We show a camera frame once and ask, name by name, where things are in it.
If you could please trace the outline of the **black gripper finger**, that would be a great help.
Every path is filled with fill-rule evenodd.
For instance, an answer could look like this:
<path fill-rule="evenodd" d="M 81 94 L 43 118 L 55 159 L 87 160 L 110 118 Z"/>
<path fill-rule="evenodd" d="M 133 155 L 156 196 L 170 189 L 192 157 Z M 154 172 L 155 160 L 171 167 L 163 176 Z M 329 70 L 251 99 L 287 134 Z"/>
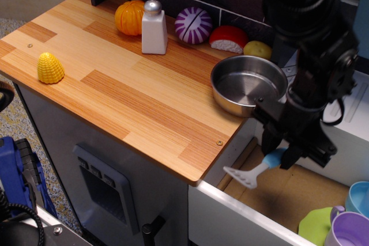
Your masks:
<path fill-rule="evenodd" d="M 303 155 L 303 148 L 296 144 L 290 144 L 281 158 L 281 169 L 288 170 Z"/>
<path fill-rule="evenodd" d="M 278 145 L 282 141 L 280 132 L 274 127 L 274 125 L 264 125 L 262 133 L 262 145 L 261 149 L 264 155 L 276 150 Z"/>

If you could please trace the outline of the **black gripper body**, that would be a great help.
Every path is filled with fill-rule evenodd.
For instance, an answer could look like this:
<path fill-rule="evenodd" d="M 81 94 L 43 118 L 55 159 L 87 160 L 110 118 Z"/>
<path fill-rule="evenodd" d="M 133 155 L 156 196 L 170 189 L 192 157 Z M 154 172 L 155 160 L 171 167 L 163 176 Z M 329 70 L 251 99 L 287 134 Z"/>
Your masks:
<path fill-rule="evenodd" d="M 280 132 L 282 141 L 303 148 L 300 158 L 310 158 L 325 167 L 337 153 L 337 147 L 321 127 L 320 112 L 303 110 L 291 101 L 280 103 L 271 99 L 258 99 L 253 116 L 264 125 L 270 124 Z"/>

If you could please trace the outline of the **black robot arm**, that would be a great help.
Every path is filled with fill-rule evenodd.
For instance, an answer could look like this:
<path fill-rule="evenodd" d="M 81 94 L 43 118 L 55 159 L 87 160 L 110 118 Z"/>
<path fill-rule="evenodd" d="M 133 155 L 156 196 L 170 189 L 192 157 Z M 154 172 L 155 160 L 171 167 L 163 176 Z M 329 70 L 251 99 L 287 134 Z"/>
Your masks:
<path fill-rule="evenodd" d="M 323 132 L 328 104 L 352 93 L 359 42 L 341 11 L 340 0 L 262 0 L 264 14 L 278 37 L 295 47 L 297 73 L 280 103 L 256 99 L 254 116 L 263 125 L 262 151 L 270 153 L 282 141 L 289 146 L 280 167 L 289 169 L 300 158 L 326 166 L 337 153 Z"/>

